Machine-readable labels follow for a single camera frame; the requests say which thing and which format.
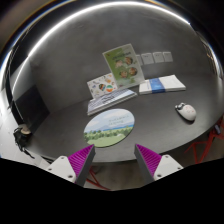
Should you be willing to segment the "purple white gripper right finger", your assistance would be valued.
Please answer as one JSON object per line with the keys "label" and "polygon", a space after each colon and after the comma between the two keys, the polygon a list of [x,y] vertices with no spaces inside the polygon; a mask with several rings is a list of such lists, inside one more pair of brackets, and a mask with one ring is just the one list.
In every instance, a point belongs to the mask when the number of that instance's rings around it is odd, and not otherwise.
{"label": "purple white gripper right finger", "polygon": [[183,168],[170,155],[161,156],[139,144],[135,145],[134,154],[146,184],[160,180]]}

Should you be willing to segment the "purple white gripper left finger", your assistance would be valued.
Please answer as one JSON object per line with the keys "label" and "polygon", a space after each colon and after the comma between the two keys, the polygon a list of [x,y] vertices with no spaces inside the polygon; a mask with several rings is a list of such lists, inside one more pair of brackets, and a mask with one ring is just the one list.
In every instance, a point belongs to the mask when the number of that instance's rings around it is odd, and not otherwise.
{"label": "purple white gripper left finger", "polygon": [[58,157],[46,170],[78,186],[83,186],[94,156],[95,146],[89,145],[68,157]]}

